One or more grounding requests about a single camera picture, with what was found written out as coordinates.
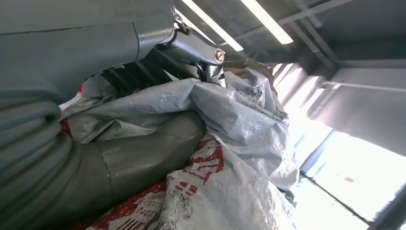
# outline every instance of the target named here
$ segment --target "wall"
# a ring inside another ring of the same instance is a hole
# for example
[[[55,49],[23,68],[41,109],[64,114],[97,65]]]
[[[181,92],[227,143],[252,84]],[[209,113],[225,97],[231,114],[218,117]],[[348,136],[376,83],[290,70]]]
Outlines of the wall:
[[[344,68],[315,120],[406,156],[406,69]]]

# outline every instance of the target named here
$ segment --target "bolt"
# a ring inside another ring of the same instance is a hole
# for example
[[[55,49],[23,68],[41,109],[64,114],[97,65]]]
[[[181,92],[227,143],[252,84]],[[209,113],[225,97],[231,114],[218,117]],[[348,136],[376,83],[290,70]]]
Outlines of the bolt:
[[[181,20],[180,15],[176,12],[173,13],[173,18],[176,20]]]
[[[224,52],[221,49],[216,49],[214,52],[214,59],[218,64],[224,61]]]

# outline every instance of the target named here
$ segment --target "metal frame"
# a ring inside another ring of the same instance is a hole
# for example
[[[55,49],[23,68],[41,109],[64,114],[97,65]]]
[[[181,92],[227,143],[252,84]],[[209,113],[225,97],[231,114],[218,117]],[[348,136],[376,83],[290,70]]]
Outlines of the metal frame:
[[[296,13],[294,15],[291,15],[289,17],[286,17],[284,19],[281,19],[281,20],[278,21],[278,24],[283,25],[283,24],[291,23],[291,22],[294,22],[296,20],[311,16],[311,15],[313,15],[315,13],[320,13],[320,12],[329,10],[331,8],[334,8],[336,6],[348,3],[350,1],[353,1],[353,0],[330,0],[328,2],[321,3],[320,5],[312,7],[310,9],[306,10],[306,11],[302,11],[302,12]],[[247,32],[245,32],[243,34],[235,36],[235,37],[233,37],[233,39],[235,39],[235,40],[243,39],[243,38],[246,38],[246,37],[249,37],[251,35],[254,35],[254,34],[257,34],[257,33],[260,33],[260,32],[264,32],[264,31],[267,31],[267,30],[268,29],[265,28],[265,26],[260,26],[260,27],[257,27],[255,29],[251,30],[251,31],[247,31]],[[227,42],[222,42],[222,43],[220,43],[218,45],[219,46],[225,46],[227,44],[228,44]]]

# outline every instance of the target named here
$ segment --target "ceiling light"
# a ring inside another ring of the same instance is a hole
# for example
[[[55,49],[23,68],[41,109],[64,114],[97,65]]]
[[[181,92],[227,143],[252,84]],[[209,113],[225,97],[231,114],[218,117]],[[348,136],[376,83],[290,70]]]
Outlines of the ceiling light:
[[[233,49],[241,51],[244,48],[240,46],[225,30],[223,30],[213,19],[211,19],[200,7],[192,0],[182,0],[189,8],[194,11],[204,22],[206,22],[218,35],[220,35]]]
[[[175,12],[179,14],[179,16],[182,18],[183,22],[193,28],[196,32],[200,33],[204,38],[206,38],[207,40],[209,40],[210,42],[212,42],[213,44],[214,41],[212,41],[207,35],[205,35],[201,30],[199,30],[199,28],[197,28],[197,26],[195,26],[187,17],[185,17],[185,15],[183,15],[181,12],[179,12],[178,9],[175,9]]]
[[[292,38],[255,0],[241,0],[242,3],[261,21],[281,44],[293,42]]]

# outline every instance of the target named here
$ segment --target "plastic sheet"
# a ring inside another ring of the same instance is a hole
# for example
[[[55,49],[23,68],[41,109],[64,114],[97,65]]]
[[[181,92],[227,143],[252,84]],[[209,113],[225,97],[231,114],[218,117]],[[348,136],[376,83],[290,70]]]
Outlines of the plastic sheet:
[[[278,190],[295,188],[299,174],[287,114],[258,72],[225,78],[227,88],[177,80],[115,100],[83,98],[63,112],[81,143],[146,135],[185,110],[198,112],[207,125],[187,168],[89,229],[295,228],[293,206]]]

